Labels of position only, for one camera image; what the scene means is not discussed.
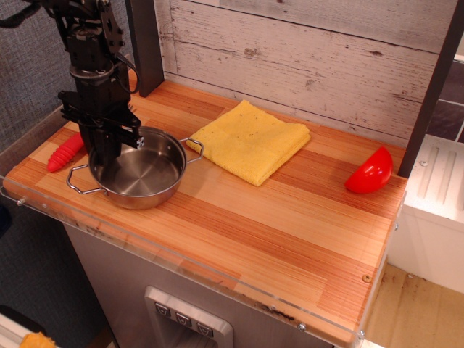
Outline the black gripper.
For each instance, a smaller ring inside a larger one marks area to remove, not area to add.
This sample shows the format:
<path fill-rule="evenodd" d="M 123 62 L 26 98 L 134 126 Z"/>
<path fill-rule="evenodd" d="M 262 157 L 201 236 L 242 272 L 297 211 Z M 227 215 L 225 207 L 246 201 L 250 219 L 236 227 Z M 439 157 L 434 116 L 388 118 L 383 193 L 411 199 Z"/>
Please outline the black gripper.
<path fill-rule="evenodd" d="M 66 42 L 76 90 L 59 93 L 63 112 L 79 124 L 87 153 L 94 148 L 96 163 L 107 166 L 120 156 L 122 144 L 144 145 L 141 121 L 128 106 L 133 93 L 128 69 L 133 65 L 120 54 L 119 41 L 107 41 L 102 34 L 69 35 Z"/>

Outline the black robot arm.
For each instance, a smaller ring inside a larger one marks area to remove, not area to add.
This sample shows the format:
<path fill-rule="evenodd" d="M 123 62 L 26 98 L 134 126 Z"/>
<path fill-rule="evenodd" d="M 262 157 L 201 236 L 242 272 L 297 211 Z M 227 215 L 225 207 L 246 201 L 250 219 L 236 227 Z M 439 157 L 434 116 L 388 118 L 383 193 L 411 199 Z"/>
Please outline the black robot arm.
<path fill-rule="evenodd" d="M 77 123 L 84 145 L 98 165 L 120 156 L 124 145 L 140 149 L 141 121 L 130 111 L 128 71 L 133 68 L 121 53 L 123 30 L 109 1 L 31 1 L 54 19 L 70 56 L 74 91 L 60 91 L 64 117 Z"/>

